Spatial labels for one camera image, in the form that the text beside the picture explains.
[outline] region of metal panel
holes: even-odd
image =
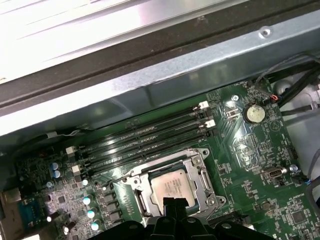
[[[245,1],[4,1],[0,3],[0,81],[4,83]]]
[[[95,103],[101,101],[100,106],[108,106],[108,99],[124,109],[118,113],[126,112],[118,115],[105,112],[104,123],[111,124],[124,119],[124,116],[145,113],[239,81],[295,53],[317,49],[320,38],[319,14],[320,11],[315,11],[276,24],[270,27],[271,34],[265,38],[261,37],[260,31],[251,32],[2,116],[0,135],[52,119],[27,130],[34,134],[49,131],[55,129],[56,121],[62,118],[55,117],[63,114],[68,125],[88,123],[97,127],[95,119],[101,113],[95,113],[92,109],[96,108]],[[86,115],[86,122],[83,111],[92,113]]]

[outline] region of connector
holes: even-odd
[[[283,174],[286,174],[288,170],[281,166],[271,166],[261,170],[263,174],[268,175],[271,179],[279,178]]]

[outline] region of capacitor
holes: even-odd
[[[46,183],[46,187],[47,187],[48,189],[52,188],[53,186],[54,186],[54,184],[52,183],[52,181],[48,181],[48,182]]]
[[[101,220],[100,219],[96,219],[94,220],[94,222],[91,224],[91,229],[93,231],[98,231],[101,225]]]
[[[74,221],[69,222],[66,226],[63,227],[63,231],[65,233],[69,233],[71,229],[73,229],[76,226],[76,223]]]
[[[52,213],[49,216],[47,216],[46,220],[47,220],[48,223],[50,223],[50,222],[52,222],[53,220],[55,220],[59,216],[60,216],[60,213],[55,211],[54,213]]]
[[[60,177],[61,177],[61,172],[60,172],[59,170],[55,170],[55,171],[53,172],[53,177],[54,177],[55,179],[60,178]]]
[[[87,186],[89,184],[89,181],[87,179],[82,180],[82,186]]]
[[[51,163],[51,168],[52,168],[52,170],[57,170],[58,168],[59,168],[59,164],[58,163],[56,163],[56,162],[53,162],[53,163]]]
[[[259,124],[265,117],[265,109],[258,104],[250,104],[243,110],[243,118],[250,124]]]
[[[97,209],[93,207],[86,213],[86,215],[88,216],[88,218],[93,219],[96,213],[97,213]]]
[[[85,196],[84,199],[83,199],[83,204],[84,205],[89,205],[91,203],[92,199],[93,199],[93,196],[90,195],[90,194]]]

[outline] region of chip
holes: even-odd
[[[74,176],[74,174],[73,174],[71,171],[68,171],[68,172],[65,174],[65,177],[66,177],[67,179],[71,179],[73,176]]]
[[[114,212],[112,214],[110,214],[110,220],[113,222],[113,221],[117,221],[119,220],[121,217],[120,217],[120,213],[119,212]]]
[[[45,203],[50,202],[50,201],[51,201],[50,195],[45,195],[45,196],[43,197],[43,201],[44,201]]]
[[[86,215],[86,212],[85,212],[84,210],[79,210],[79,211],[77,212],[77,215],[78,215],[78,217],[83,217],[83,216]]]
[[[303,211],[297,211],[295,213],[292,213],[292,218],[296,224],[301,223],[306,219]]]
[[[66,202],[66,199],[65,199],[64,196],[61,196],[61,197],[58,198],[58,201],[59,201],[60,204],[63,204],[63,203]]]
[[[185,198],[189,207],[196,202],[187,174],[183,169],[165,173],[151,180],[151,200],[164,213],[164,198]]]
[[[104,201],[105,201],[106,203],[110,203],[110,202],[112,202],[113,200],[115,200],[115,196],[114,196],[113,193],[104,196]]]
[[[106,206],[106,210],[107,210],[109,213],[117,210],[117,204],[111,203],[111,204],[107,205],[107,206]]]
[[[262,209],[264,211],[268,211],[268,210],[270,210],[270,208],[271,208],[270,202],[267,201],[267,202],[262,203]]]
[[[82,182],[82,179],[81,179],[80,175],[74,176],[74,180],[75,180],[76,183]]]

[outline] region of dimm slot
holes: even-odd
[[[137,139],[136,141],[129,142],[125,145],[121,145],[116,148],[109,148],[102,152],[97,152],[93,156],[90,155],[90,159],[93,160],[91,163],[101,162],[101,160],[105,159],[108,155],[111,154],[122,154],[127,151],[131,151],[134,149],[143,148],[146,144],[152,144],[158,141],[165,140],[170,137],[178,137],[181,134],[185,134],[187,131],[196,130],[199,128],[199,125],[202,124],[202,121],[195,121],[185,124],[183,126],[174,126],[171,128],[167,128],[166,130],[162,130],[157,134],[148,135],[144,138]]]
[[[168,150],[169,151],[171,148],[174,148],[174,147],[179,147],[179,146],[183,147],[188,143],[192,143],[195,140],[200,139],[201,137],[204,137],[203,133],[199,133],[198,135],[196,135],[196,136],[194,136],[192,138],[186,139],[184,141],[180,141],[179,144],[163,145],[160,148],[153,149],[153,150],[151,150],[149,152],[145,152],[144,155],[140,155],[139,157],[135,157],[135,158],[132,158],[132,159],[122,159],[122,160],[118,160],[118,161],[113,162],[113,163],[106,164],[105,166],[94,168],[94,169],[90,170],[88,172],[88,174],[89,174],[89,176],[93,176],[93,175],[108,171],[110,169],[117,168],[119,166],[127,164],[128,162],[137,161],[139,159],[141,159],[141,160],[146,160],[147,159],[149,161],[149,160],[152,160],[152,159],[155,159],[155,158],[160,158],[161,154],[156,155],[155,157],[152,157],[152,156],[154,156],[156,153],[164,151],[164,150]]]
[[[184,125],[192,123],[193,121],[195,121],[195,119],[190,118],[190,119],[182,119],[182,121],[179,121],[179,122],[174,122],[174,124],[172,124],[172,125],[160,123],[160,126],[149,126],[147,128],[143,128],[138,131],[134,131],[130,134],[116,137],[116,138],[109,140],[109,141],[97,143],[95,146],[81,150],[80,153],[82,153],[82,154],[87,153],[89,155],[93,155],[93,154],[98,154],[101,152],[110,151],[112,149],[115,149],[117,147],[122,146],[123,144],[135,142],[134,140],[136,140],[137,138],[141,138],[141,137],[148,136],[151,134],[154,135],[156,133],[161,133],[163,130],[166,130],[168,128],[175,129],[180,125],[184,126]]]
[[[170,120],[174,120],[174,119],[177,119],[177,118],[180,118],[180,117],[184,117],[184,116],[189,115],[189,114],[194,114],[194,116],[196,115],[196,112],[192,110],[192,107],[187,108],[187,109],[185,109],[183,111],[175,112],[173,114],[169,114],[169,115],[160,117],[160,118],[158,118],[156,120],[152,120],[152,121],[143,123],[141,125],[137,125],[135,130],[138,131],[138,130],[141,130],[141,129],[146,128],[146,127],[150,127],[150,126],[153,126],[153,125],[161,124],[165,120],[169,120],[170,121]],[[125,135],[131,133],[132,131],[133,131],[133,129],[131,128],[131,129],[123,130],[123,131],[118,132],[118,133],[110,134],[110,135],[108,135],[106,137],[103,137],[103,138],[100,138],[98,140],[95,140],[95,141],[91,142],[90,144],[87,144],[84,147],[90,148],[90,146],[92,146],[92,145],[94,145],[96,143],[100,143],[101,141],[104,141],[104,142],[112,141],[115,137],[119,138],[122,135],[125,136]]]

